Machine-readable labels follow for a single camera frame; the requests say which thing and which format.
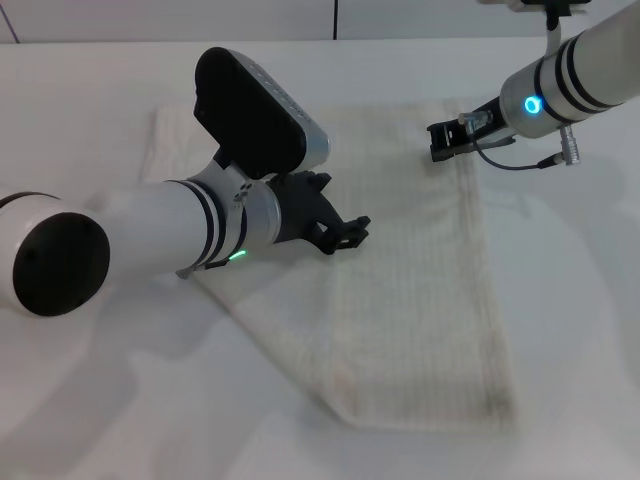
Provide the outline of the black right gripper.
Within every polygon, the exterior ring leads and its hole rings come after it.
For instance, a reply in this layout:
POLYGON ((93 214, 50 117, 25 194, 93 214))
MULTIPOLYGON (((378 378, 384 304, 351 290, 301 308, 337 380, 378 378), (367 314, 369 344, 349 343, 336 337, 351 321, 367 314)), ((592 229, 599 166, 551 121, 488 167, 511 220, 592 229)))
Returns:
POLYGON ((430 154, 433 162, 443 162, 470 153, 478 147, 492 149, 516 141, 516 132, 507 125, 498 97, 472 112, 460 113, 458 121, 434 123, 427 131, 431 137, 430 154))

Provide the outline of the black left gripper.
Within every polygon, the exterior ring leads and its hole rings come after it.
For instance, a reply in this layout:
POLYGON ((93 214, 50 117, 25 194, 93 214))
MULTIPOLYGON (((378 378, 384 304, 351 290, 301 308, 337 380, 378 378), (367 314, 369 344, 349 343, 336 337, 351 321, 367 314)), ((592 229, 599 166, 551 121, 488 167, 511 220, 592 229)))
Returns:
POLYGON ((357 248, 368 235, 368 216, 344 222, 322 191, 331 181, 328 173, 311 171, 278 175, 267 182, 280 210, 277 243, 304 240, 325 255, 357 248))

